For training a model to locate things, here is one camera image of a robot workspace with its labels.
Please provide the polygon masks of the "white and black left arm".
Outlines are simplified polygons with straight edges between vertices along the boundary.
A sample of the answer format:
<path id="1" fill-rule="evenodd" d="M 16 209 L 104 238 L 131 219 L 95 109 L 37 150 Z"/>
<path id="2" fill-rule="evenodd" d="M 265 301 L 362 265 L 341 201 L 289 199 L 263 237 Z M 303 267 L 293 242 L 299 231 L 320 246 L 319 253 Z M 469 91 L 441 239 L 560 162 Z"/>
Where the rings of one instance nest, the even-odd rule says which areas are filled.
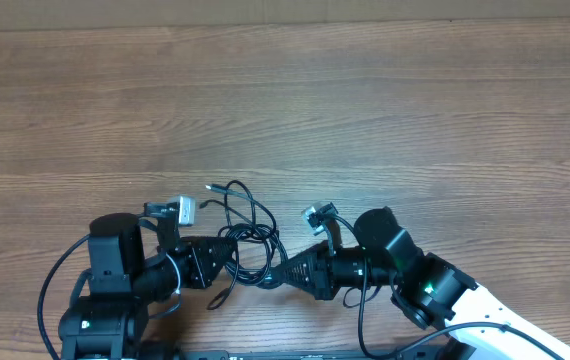
<path id="1" fill-rule="evenodd" d="M 62 316 L 62 359 L 181 359 L 178 346 L 144 340 L 152 319 L 177 311 L 184 289 L 210 287 L 238 254 L 224 237 L 182 237 L 179 221 L 152 223 L 130 213 L 93 220 L 87 237 L 90 268 Z"/>

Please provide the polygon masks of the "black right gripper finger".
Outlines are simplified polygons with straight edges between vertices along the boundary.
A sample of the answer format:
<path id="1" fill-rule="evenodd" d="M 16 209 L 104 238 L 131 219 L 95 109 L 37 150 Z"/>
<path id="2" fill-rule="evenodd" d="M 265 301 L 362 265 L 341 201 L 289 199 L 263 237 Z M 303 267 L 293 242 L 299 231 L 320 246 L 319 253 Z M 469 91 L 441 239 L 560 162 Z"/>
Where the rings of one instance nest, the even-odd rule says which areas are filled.
<path id="1" fill-rule="evenodd" d="M 313 293 L 316 290 L 316 281 L 313 275 L 316 260 L 315 252 L 302 252 L 273 267 L 271 270 L 272 278 L 282 284 Z"/>
<path id="2" fill-rule="evenodd" d="M 329 250 L 328 241 L 324 240 L 304 250 L 302 254 L 325 254 L 328 252 L 328 250 Z"/>

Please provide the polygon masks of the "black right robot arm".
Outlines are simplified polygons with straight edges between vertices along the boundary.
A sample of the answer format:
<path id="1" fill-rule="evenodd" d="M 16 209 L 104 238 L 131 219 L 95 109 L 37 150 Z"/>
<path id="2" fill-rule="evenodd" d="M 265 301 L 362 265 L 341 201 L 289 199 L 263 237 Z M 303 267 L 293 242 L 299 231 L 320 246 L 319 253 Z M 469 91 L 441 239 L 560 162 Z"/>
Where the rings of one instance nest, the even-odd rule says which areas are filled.
<path id="1" fill-rule="evenodd" d="M 331 300 L 342 288 L 390 287 L 392 304 L 417 327 L 434 331 L 387 358 L 405 359 L 447 335 L 441 354 L 452 359 L 570 359 L 569 345 L 510 310 L 453 264 L 423 252 L 390 208 L 368 210 L 348 225 L 358 242 L 351 248 L 342 245 L 346 222 L 332 204 L 312 206 L 303 217 L 314 234 L 327 238 L 283 261 L 273 278 L 317 300 Z"/>

